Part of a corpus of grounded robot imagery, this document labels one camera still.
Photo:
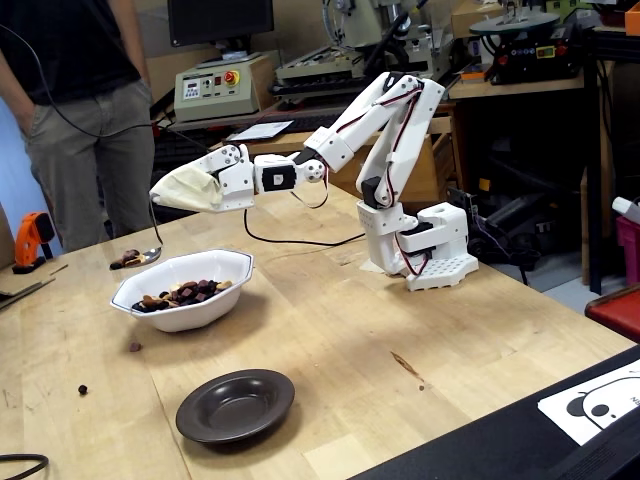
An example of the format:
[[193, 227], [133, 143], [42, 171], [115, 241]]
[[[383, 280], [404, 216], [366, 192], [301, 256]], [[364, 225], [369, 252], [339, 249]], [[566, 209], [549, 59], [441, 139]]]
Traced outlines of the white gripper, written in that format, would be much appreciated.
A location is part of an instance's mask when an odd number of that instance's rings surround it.
[[223, 145], [194, 160], [192, 165], [208, 174], [219, 172], [222, 211], [254, 206], [254, 166], [245, 145]]

